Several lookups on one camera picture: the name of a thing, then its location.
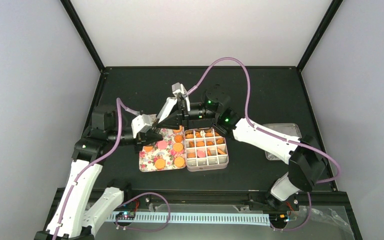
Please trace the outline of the metal tongs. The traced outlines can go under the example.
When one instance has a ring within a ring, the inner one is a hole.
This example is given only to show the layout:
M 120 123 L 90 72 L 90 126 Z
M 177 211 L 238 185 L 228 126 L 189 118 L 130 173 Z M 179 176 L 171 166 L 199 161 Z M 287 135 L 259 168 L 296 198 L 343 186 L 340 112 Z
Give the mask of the metal tongs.
M 163 128 L 165 126 L 165 119 L 166 117 L 161 114 L 151 115 L 151 120 L 153 120 L 151 129 L 156 130 Z

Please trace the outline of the floral cookie tray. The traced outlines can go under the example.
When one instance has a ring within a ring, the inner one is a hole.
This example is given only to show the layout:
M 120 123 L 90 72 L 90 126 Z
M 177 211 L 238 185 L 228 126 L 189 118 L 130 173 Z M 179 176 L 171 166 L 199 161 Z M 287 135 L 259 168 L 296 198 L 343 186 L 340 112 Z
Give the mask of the floral cookie tray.
M 186 166 L 186 141 L 184 128 L 179 130 L 160 129 L 166 149 L 158 149 L 157 142 L 150 152 L 139 153 L 139 170 L 143 173 L 177 170 Z

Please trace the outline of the pink divided cookie tin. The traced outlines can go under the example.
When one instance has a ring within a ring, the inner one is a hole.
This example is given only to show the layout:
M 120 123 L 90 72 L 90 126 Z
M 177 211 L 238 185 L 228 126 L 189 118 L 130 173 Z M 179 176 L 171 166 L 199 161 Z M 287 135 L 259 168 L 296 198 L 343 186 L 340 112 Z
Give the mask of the pink divided cookie tin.
M 221 170 L 229 163 L 226 139 L 213 128 L 189 129 L 184 133 L 186 167 L 190 172 Z M 198 158 L 197 150 L 205 151 L 206 157 Z

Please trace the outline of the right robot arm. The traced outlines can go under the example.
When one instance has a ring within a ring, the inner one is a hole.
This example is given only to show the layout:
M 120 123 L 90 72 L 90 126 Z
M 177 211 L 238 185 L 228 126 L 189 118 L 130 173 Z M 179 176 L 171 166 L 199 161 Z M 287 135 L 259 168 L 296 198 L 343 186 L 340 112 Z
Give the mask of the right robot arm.
M 265 204 L 279 209 L 291 195 L 312 192 L 327 166 L 327 160 L 311 136 L 292 136 L 257 124 L 230 107 L 231 98 L 218 84 L 208 88 L 201 102 L 189 103 L 185 93 L 175 90 L 157 115 L 155 129 L 187 129 L 197 121 L 210 120 L 211 128 L 224 138 L 247 143 L 266 151 L 287 166 L 288 171 L 276 180 Z

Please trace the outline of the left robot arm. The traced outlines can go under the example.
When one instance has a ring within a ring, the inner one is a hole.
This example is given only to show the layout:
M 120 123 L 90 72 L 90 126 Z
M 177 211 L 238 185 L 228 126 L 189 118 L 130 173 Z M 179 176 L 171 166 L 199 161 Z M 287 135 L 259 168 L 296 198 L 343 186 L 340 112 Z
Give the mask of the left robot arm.
M 90 123 L 75 144 L 70 173 L 62 198 L 47 227 L 38 231 L 36 240 L 93 240 L 107 217 L 124 202 L 129 184 L 107 187 L 90 209 L 86 209 L 104 161 L 119 146 L 145 145 L 162 137 L 152 126 L 154 115 L 142 114 L 122 103 L 97 106 Z

